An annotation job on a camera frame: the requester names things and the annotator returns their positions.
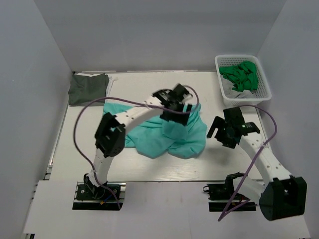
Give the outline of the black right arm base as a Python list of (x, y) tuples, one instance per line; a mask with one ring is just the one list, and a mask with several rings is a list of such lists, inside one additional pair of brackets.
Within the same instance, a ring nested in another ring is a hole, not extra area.
[[(210, 212), (222, 212), (228, 200), (231, 197), (226, 190), (224, 183), (207, 184), (203, 187), (203, 192), (208, 194), (208, 205)], [(247, 202), (236, 212), (253, 212), (256, 211), (256, 204), (254, 202)]]

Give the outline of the teal t-shirt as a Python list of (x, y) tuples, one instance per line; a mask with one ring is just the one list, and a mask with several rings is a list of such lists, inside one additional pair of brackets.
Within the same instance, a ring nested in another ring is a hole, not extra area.
[(186, 126), (153, 117), (126, 135), (125, 148), (135, 148), (139, 154), (152, 159), (164, 153), (182, 159), (197, 157), (205, 148), (207, 131), (200, 111), (201, 105), (198, 105)]

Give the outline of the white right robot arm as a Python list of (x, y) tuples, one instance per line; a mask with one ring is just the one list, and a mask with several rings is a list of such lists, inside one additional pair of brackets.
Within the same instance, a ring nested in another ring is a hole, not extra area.
[(223, 146), (239, 146), (251, 158), (263, 179), (263, 184), (250, 179), (247, 173), (227, 175), (223, 184), (208, 186), (210, 200), (250, 199), (269, 221), (303, 215), (307, 183), (294, 177), (263, 142), (260, 130), (243, 118), (225, 120), (215, 117), (207, 138), (215, 137)]

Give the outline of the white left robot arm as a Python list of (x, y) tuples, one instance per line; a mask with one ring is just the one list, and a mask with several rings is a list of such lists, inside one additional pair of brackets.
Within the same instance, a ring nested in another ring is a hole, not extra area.
[(144, 102), (124, 112), (104, 114), (94, 135), (96, 154), (93, 168), (84, 178), (84, 184), (90, 192), (97, 194), (106, 187), (112, 160), (124, 149), (125, 137), (130, 131), (156, 116), (186, 126), (192, 105), (188, 105), (186, 110), (184, 106), (191, 98), (192, 94), (178, 84), (173, 90), (153, 93)]

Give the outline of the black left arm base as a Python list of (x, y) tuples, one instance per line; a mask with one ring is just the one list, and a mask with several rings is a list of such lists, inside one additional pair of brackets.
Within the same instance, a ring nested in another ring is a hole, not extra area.
[[(121, 207), (125, 198), (125, 183), (108, 184), (107, 186), (112, 189)], [(94, 196), (83, 182), (79, 182), (76, 186), (72, 210), (119, 211), (120, 208), (110, 191), (102, 188)]]

